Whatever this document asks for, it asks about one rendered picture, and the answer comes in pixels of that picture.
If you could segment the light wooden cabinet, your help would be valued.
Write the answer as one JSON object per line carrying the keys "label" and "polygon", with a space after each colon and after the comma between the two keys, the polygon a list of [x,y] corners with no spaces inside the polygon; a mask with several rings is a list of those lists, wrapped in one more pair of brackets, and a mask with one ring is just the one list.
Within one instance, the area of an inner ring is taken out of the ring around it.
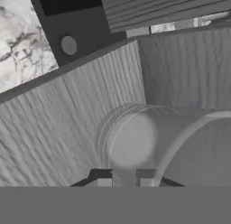
{"label": "light wooden cabinet", "polygon": [[231,110],[231,27],[136,36],[0,94],[0,186],[105,169],[97,137],[126,104]]}

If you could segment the wooden cabinet door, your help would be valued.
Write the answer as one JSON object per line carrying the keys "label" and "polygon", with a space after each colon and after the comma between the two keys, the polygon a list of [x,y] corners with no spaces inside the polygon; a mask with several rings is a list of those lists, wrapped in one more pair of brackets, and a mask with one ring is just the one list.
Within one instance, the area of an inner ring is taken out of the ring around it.
{"label": "wooden cabinet door", "polygon": [[231,0],[102,0],[112,33],[231,9]]}

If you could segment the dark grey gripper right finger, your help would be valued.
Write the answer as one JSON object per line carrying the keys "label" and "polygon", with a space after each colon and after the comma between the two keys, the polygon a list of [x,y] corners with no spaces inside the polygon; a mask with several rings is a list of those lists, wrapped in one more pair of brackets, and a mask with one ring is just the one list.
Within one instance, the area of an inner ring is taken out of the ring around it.
{"label": "dark grey gripper right finger", "polygon": [[137,169],[136,185],[138,187],[183,187],[183,184],[162,177],[159,181],[156,179],[155,169]]}

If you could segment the clear glass cup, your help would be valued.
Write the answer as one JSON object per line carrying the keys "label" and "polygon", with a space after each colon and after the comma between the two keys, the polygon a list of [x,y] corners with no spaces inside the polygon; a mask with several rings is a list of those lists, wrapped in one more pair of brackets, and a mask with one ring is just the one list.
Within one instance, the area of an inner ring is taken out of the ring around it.
{"label": "clear glass cup", "polygon": [[185,187],[231,186],[231,110],[126,104],[105,117],[97,148],[118,187],[137,186],[137,169]]}

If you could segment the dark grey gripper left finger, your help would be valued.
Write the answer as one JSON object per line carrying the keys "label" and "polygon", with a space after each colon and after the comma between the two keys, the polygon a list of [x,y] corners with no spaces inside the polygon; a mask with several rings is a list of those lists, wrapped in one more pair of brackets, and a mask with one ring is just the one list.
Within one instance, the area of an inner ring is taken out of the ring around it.
{"label": "dark grey gripper left finger", "polygon": [[106,186],[112,184],[112,177],[111,169],[91,169],[87,178],[72,184],[72,187]]}

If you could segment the round grey knob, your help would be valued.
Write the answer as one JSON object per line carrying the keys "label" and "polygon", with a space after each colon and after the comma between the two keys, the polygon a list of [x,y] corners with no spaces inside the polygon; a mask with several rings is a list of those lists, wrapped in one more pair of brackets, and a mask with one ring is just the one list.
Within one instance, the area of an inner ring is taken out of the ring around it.
{"label": "round grey knob", "polygon": [[71,36],[65,36],[61,39],[61,48],[68,55],[74,55],[78,50],[75,39]]}

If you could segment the black appliance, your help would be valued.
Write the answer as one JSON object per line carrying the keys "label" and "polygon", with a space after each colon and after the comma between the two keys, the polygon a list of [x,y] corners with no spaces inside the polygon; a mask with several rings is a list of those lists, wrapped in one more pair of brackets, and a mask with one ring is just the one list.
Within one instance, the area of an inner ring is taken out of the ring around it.
{"label": "black appliance", "polygon": [[[125,32],[112,33],[102,0],[31,0],[55,60],[59,66],[126,39]],[[78,50],[74,55],[61,48],[71,36]]]}

